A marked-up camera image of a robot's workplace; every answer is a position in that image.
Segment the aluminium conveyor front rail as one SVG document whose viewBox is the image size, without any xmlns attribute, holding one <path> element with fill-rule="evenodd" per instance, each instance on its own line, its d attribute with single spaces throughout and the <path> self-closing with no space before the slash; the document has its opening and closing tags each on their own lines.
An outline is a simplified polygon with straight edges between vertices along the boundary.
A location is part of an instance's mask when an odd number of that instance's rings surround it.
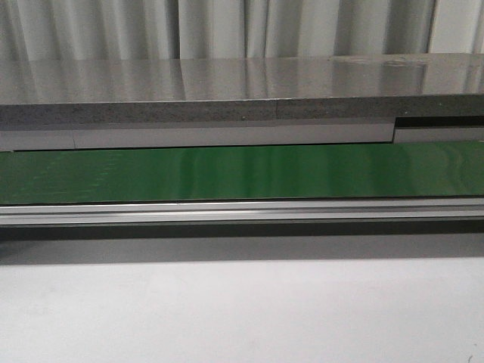
<svg viewBox="0 0 484 363">
<path fill-rule="evenodd" d="M 482 231 L 482 197 L 97 202 L 1 207 L 2 240 Z"/>
</svg>

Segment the white pleated curtain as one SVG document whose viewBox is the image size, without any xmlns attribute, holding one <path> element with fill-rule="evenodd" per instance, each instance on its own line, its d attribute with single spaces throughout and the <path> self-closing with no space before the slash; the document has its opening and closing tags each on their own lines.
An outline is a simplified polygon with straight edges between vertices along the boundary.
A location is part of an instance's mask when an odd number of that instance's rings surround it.
<svg viewBox="0 0 484 363">
<path fill-rule="evenodd" d="M 3 1 L 6 61 L 481 53 L 481 1 Z"/>
</svg>

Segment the green conveyor belt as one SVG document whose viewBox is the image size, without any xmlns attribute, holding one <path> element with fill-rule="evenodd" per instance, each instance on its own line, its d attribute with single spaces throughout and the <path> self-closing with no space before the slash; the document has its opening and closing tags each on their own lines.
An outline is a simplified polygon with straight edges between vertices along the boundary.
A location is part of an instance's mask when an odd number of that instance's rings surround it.
<svg viewBox="0 0 484 363">
<path fill-rule="evenodd" d="M 4 205 L 483 193 L 478 141 L 4 152 Z"/>
</svg>

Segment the grey panel under worktop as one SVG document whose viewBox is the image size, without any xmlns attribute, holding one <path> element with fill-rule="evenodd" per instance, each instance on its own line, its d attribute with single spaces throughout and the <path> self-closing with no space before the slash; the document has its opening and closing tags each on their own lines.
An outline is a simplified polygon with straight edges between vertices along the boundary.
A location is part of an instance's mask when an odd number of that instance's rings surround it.
<svg viewBox="0 0 484 363">
<path fill-rule="evenodd" d="M 482 116 L 15 125 L 1 128 L 3 151 L 408 143 L 482 139 Z"/>
</svg>

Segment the grey stone worktop slab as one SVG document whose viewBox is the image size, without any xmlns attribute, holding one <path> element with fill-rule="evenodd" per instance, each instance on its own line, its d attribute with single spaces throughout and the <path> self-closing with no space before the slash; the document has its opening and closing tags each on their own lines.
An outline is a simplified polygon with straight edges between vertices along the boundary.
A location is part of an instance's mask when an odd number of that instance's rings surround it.
<svg viewBox="0 0 484 363">
<path fill-rule="evenodd" d="M 1 64 L 1 125 L 480 116 L 480 54 Z"/>
</svg>

